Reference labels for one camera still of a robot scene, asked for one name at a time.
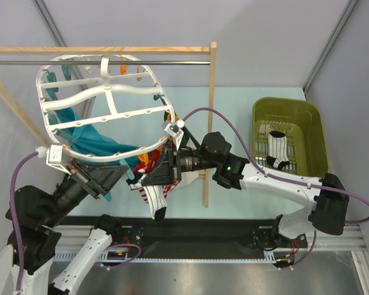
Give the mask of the teal clothes peg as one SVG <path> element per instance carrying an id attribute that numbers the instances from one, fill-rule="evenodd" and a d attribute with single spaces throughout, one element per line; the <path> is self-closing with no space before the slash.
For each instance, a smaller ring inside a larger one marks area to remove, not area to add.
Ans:
<path id="1" fill-rule="evenodd" d="M 119 161 L 119 163 L 123 166 L 126 166 L 127 167 L 127 170 L 126 170 L 126 175 L 127 175 L 127 178 L 129 180 L 134 180 L 135 179 L 135 175 L 133 174 L 133 171 L 131 170 L 129 164 L 127 163 L 127 161 L 125 159 L 121 159 Z"/>

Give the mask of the green and white garment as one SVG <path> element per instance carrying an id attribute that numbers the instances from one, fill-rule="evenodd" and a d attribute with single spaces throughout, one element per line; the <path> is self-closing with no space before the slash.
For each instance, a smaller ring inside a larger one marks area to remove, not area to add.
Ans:
<path id="1" fill-rule="evenodd" d="M 196 149 L 196 148 L 199 148 L 200 144 L 199 144 L 198 140 L 196 140 L 196 138 L 188 130 L 188 128 L 183 127 L 182 130 L 184 131 L 184 136 L 183 136 L 183 139 L 181 141 L 180 147 L 182 149 Z M 187 185 L 191 184 L 197 178 L 204 178 L 205 174 L 206 174 L 205 170 L 183 173 L 181 181 L 179 183 L 176 182 L 176 184 L 177 184 L 176 188 L 187 186 Z"/>

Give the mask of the white pinstriped black-toe sock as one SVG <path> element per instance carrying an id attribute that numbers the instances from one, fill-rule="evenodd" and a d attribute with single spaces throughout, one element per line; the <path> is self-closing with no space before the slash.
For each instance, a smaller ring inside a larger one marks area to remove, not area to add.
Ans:
<path id="1" fill-rule="evenodd" d="M 286 134 L 278 131 L 269 132 L 266 162 L 270 167 L 281 171 L 289 166 L 287 146 Z"/>
<path id="2" fill-rule="evenodd" d="M 165 218 L 167 203 L 165 201 L 162 186 L 141 186 L 138 179 L 127 179 L 126 183 L 133 191 L 138 191 L 143 200 L 148 204 L 151 218 L 161 221 Z"/>

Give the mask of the red white striped sock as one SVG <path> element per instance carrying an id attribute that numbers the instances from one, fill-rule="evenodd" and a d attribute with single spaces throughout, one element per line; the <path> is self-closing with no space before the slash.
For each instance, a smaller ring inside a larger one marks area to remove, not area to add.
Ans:
<path id="1" fill-rule="evenodd" d="M 141 166 L 141 163 L 138 164 L 134 169 L 133 169 L 133 172 L 134 174 L 135 173 L 141 173 L 142 175 L 147 175 L 149 172 L 147 172 L 147 167 L 142 167 Z M 175 185 L 172 185 L 172 184 L 169 184 L 169 185 L 164 185 L 162 186 L 162 191 L 163 191 L 163 196 L 164 198 L 166 199 L 168 194 L 174 190 L 175 188 L 177 187 L 177 184 Z"/>

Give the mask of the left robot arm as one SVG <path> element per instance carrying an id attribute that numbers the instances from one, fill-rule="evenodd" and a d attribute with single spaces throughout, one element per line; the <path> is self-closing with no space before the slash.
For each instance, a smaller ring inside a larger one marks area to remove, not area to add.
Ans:
<path id="1" fill-rule="evenodd" d="M 6 218 L 12 221 L 13 231 L 0 253 L 0 294 L 10 275 L 14 279 L 14 294 L 76 294 L 101 254 L 123 240 L 120 220 L 101 215 L 67 268 L 49 280 L 62 236 L 54 227 L 88 195 L 99 198 L 109 193 L 129 168 L 73 160 L 69 169 L 70 176 L 57 185 L 53 194 L 34 186 L 11 188 Z"/>

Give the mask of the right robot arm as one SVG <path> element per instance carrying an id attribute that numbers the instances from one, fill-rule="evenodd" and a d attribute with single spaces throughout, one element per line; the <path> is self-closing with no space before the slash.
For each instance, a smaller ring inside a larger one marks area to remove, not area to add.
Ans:
<path id="1" fill-rule="evenodd" d="M 287 246 L 299 234 L 313 230 L 343 234 L 349 197 L 337 176 L 291 175 L 258 166 L 230 150 L 231 144 L 219 132 L 206 134 L 199 149 L 174 150 L 166 145 L 157 165 L 140 184 L 154 195 L 163 186 L 179 183 L 183 173 L 213 168 L 212 179 L 225 189 L 259 190 L 302 206 L 276 217 L 271 238 L 277 246 Z"/>

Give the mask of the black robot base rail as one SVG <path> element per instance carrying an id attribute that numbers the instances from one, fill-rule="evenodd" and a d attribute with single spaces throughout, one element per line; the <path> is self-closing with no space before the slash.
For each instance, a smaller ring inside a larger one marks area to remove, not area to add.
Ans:
<path id="1" fill-rule="evenodd" d="M 272 236 L 271 219 L 124 218 L 124 242 L 149 259 L 257 259 L 265 250 L 295 252 L 298 242 Z"/>

